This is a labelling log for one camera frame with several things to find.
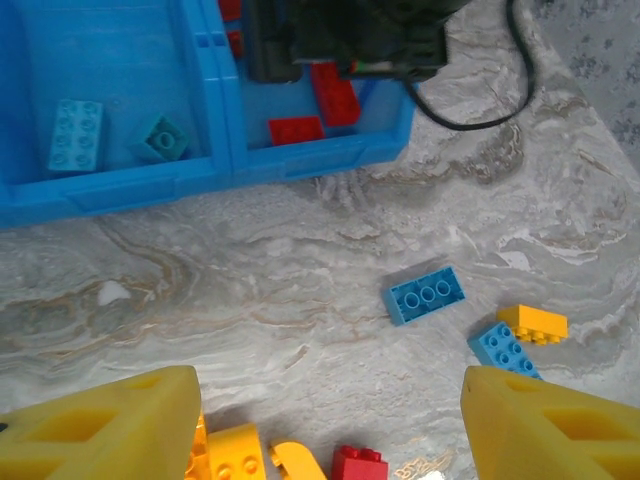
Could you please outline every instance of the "red lego brick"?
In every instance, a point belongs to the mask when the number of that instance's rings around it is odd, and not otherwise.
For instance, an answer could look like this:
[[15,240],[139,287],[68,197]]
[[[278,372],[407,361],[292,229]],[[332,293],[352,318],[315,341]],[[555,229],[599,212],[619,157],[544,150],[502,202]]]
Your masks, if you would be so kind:
[[218,6],[225,22],[240,20],[242,17],[242,0],[218,0]]
[[294,117],[269,120],[274,146],[312,142],[324,138],[320,117]]
[[227,38],[229,39],[229,45],[235,58],[241,58],[244,55],[244,40],[242,38],[242,32],[240,30],[233,30],[227,32]]
[[379,452],[344,445],[333,452],[331,480],[387,480],[389,464]]
[[328,127],[346,127],[357,123],[360,104],[349,80],[340,78],[335,63],[311,66],[311,83],[316,102]]

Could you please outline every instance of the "marble countertop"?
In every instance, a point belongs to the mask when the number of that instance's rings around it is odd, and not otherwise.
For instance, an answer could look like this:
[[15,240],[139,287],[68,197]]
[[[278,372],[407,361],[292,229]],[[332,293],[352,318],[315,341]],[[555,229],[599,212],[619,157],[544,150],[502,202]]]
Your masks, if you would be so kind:
[[[518,101],[501,5],[451,22],[452,63],[422,87],[451,117]],[[569,316],[570,339],[527,347],[545,380],[640,406],[640,177],[524,17],[541,89],[500,128],[416,115],[394,163],[0,232],[0,410],[191,364],[210,429],[473,479],[466,338],[514,303]],[[392,326],[381,288],[446,265],[467,300]]]

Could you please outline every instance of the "plastic tray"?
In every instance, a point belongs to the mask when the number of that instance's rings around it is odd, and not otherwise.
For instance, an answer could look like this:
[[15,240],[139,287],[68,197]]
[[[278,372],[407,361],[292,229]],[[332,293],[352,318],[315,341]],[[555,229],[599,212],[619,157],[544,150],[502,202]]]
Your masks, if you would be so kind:
[[[0,0],[0,227],[97,215],[203,192],[393,160],[413,106],[399,84],[355,81],[362,115],[323,140],[273,147],[268,120],[319,115],[309,72],[247,79],[211,0]],[[47,157],[57,102],[100,102],[103,169],[56,178]],[[182,160],[147,164],[127,149],[149,115],[190,139]]]

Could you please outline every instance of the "blue lego brick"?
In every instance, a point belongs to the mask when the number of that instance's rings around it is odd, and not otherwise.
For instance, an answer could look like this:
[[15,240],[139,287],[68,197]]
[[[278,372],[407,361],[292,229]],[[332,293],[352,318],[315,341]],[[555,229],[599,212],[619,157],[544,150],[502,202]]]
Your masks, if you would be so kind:
[[60,100],[49,151],[49,171],[89,173],[99,170],[104,128],[101,103]]
[[504,322],[489,325],[471,337],[467,343],[482,365],[490,365],[542,380],[522,345]]
[[133,131],[128,148],[136,157],[157,163],[178,160],[187,145],[189,138],[175,123],[164,115],[154,115]]
[[382,298],[391,321],[401,326],[460,302],[465,295],[453,268],[446,267],[385,290]]

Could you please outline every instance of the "teal lego brick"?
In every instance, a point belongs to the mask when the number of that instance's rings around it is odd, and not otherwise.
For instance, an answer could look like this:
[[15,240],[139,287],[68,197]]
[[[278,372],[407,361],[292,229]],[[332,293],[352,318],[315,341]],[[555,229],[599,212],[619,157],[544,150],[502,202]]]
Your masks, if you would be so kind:
[[101,168],[104,106],[64,99],[58,102],[47,168],[54,174],[90,173]]
[[542,380],[522,345],[504,322],[487,326],[469,338],[467,343],[482,365]]
[[446,267],[382,293],[382,299],[396,326],[461,302],[464,291],[453,268]]
[[178,160],[187,149],[189,138],[165,115],[143,120],[132,132],[128,148],[134,156],[159,163]]

